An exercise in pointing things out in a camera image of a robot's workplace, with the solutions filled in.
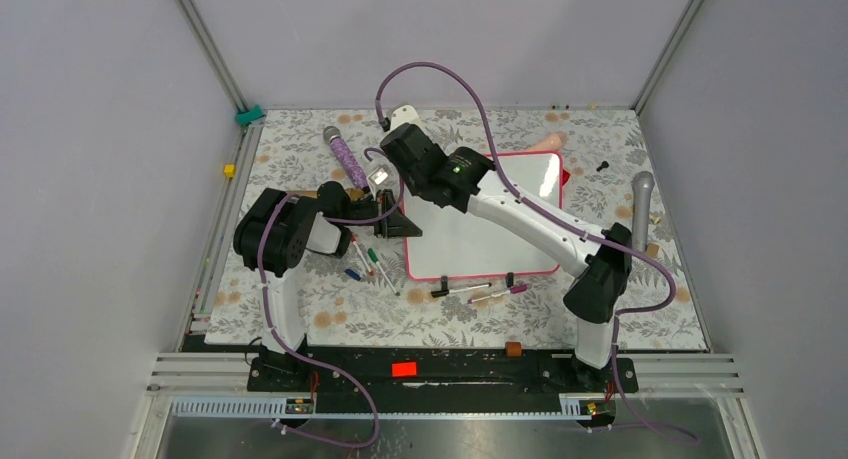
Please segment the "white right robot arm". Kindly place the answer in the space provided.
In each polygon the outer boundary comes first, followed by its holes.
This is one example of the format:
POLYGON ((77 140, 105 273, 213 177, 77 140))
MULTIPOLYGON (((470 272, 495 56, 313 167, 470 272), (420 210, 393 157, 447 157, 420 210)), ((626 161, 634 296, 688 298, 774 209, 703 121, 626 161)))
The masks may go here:
POLYGON ((447 154, 417 125, 389 132, 380 148, 415 197, 493 223, 542 251, 574 281, 563 303, 577 319, 575 381, 597 391, 613 377, 614 312, 632 270, 630 230, 579 220, 511 182, 468 147, 447 154))

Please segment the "pink framed whiteboard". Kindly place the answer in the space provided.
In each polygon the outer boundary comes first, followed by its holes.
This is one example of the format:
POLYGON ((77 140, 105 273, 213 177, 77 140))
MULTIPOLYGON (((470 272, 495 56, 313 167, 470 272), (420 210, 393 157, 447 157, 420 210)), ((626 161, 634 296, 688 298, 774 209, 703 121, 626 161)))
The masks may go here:
MULTIPOLYGON (((563 205, 567 181, 557 152, 512 152, 500 156, 509 178, 548 203, 563 205)), ((403 214, 422 230, 405 240, 406 269, 416 281, 551 274, 559 265, 542 251, 489 221, 440 208, 406 192, 403 214)))

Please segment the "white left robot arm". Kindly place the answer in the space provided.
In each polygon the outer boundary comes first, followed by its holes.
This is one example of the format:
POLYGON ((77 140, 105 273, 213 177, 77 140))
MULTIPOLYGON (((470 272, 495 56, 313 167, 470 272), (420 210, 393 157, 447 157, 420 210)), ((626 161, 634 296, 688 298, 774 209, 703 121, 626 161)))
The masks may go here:
POLYGON ((393 191, 346 189, 328 181, 315 191, 266 188, 238 223, 233 248, 259 274, 261 349, 255 368, 288 390, 309 380, 302 354, 306 330, 299 311, 300 262, 311 252, 341 259, 354 246, 352 226, 371 226, 379 238, 420 237, 423 231, 399 209, 393 191))

